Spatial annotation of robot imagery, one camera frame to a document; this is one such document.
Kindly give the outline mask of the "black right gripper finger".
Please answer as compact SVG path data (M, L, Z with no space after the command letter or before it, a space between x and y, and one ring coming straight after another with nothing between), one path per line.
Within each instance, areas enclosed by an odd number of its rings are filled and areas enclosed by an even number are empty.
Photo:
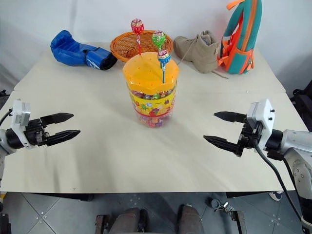
M214 116L228 122L245 122L245 115L236 113L236 112L228 112L228 111L222 111L222 112L216 112L214 113Z
M240 156L238 144L228 142L226 139L217 136L203 136L203 137L205 140L207 140L209 143L216 146L217 148L232 152L235 155Z

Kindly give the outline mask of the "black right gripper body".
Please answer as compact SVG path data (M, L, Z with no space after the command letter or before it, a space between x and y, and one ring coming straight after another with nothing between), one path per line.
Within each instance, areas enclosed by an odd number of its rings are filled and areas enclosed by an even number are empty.
M244 123L242 131L238 139L237 156L241 157L243 150L254 148L254 140L258 143L262 136L263 124L257 121L254 126L251 126L247 121Z

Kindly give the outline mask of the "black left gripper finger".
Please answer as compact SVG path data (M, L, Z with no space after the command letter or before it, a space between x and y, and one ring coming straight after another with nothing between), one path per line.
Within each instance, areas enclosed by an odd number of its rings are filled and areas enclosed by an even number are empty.
M47 146L56 145L68 140L73 139L80 133L80 130L65 130L59 133L56 133L53 136L49 136L46 141Z
M40 120L42 124L46 127L50 124L58 124L61 122L65 122L72 118L74 115L70 113L57 113L48 116L41 117Z

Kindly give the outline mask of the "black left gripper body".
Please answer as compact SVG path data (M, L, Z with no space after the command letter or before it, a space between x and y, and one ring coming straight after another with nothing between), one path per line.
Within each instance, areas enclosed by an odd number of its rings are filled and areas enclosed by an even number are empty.
M34 146L42 146L47 144L49 133L45 131L44 125L40 118L31 120L25 127L25 137L28 142Z

